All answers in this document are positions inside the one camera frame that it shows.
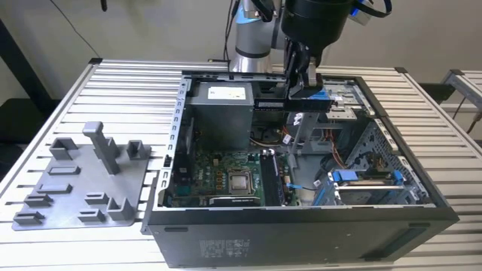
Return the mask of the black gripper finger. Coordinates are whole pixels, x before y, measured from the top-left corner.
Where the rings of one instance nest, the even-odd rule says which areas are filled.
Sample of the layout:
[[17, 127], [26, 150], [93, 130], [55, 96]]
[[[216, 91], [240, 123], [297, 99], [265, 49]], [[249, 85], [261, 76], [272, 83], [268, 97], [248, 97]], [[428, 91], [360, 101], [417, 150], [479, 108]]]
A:
[[309, 83], [308, 85], [310, 87], [318, 87], [318, 88], [324, 88], [325, 82], [322, 79], [322, 75], [317, 72], [317, 57], [310, 57], [310, 62], [309, 62], [309, 68], [308, 68], [308, 77], [309, 77]]
[[286, 95], [290, 99], [309, 98], [310, 54], [306, 46], [292, 39], [286, 39], [285, 46], [285, 76]]

